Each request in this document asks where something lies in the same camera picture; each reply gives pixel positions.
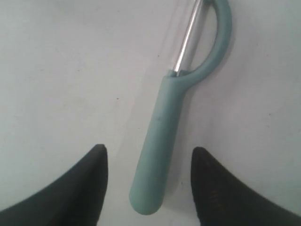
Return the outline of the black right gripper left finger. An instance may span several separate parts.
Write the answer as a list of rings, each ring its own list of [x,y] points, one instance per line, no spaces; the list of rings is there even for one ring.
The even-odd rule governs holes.
[[[105,145],[95,145],[57,180],[0,212],[2,226],[96,226],[108,185]]]

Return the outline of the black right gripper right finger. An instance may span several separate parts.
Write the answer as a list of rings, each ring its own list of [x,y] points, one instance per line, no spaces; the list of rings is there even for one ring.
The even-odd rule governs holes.
[[[205,148],[192,152],[190,181],[202,226],[299,226],[301,217],[242,183]]]

